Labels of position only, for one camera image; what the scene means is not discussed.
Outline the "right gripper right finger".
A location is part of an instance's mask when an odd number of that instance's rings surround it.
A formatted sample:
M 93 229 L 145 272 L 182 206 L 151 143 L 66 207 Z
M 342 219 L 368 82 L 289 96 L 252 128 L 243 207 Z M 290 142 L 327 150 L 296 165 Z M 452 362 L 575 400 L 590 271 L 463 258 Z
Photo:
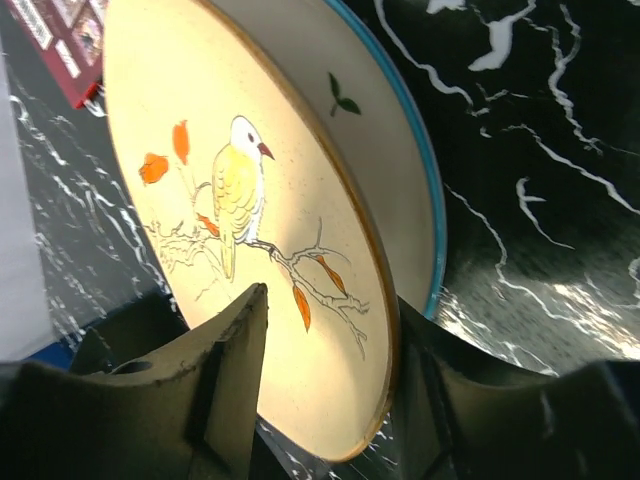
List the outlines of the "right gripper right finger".
M 554 377 L 510 364 L 400 303 L 392 408 L 404 479 L 635 479 L 639 365 Z

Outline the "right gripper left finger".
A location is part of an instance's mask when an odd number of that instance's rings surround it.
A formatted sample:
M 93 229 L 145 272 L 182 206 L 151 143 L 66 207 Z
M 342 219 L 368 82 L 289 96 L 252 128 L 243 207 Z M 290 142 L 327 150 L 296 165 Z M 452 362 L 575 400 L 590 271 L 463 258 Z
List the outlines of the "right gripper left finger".
M 111 373 L 1 367 L 5 479 L 246 479 L 268 326 L 256 283 Z

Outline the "beige bird plate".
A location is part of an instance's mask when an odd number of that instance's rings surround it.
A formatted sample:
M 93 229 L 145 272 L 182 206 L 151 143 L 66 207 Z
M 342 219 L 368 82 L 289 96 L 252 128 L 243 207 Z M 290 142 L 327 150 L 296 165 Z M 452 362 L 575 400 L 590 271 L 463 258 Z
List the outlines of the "beige bird plate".
M 120 171 L 190 327 L 268 290 L 257 410 L 329 462 L 389 411 L 399 313 L 343 155 L 264 44 L 220 1 L 113 1 L 108 124 Z

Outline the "white watermelon plate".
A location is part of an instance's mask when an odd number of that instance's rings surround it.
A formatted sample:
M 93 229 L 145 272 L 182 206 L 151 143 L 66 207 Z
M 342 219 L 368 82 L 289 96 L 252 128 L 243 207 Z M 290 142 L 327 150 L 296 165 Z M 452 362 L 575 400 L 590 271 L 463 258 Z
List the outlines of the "white watermelon plate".
M 443 188 L 402 75 L 343 1 L 219 1 L 298 89 L 375 218 L 398 294 L 433 318 L 447 256 Z

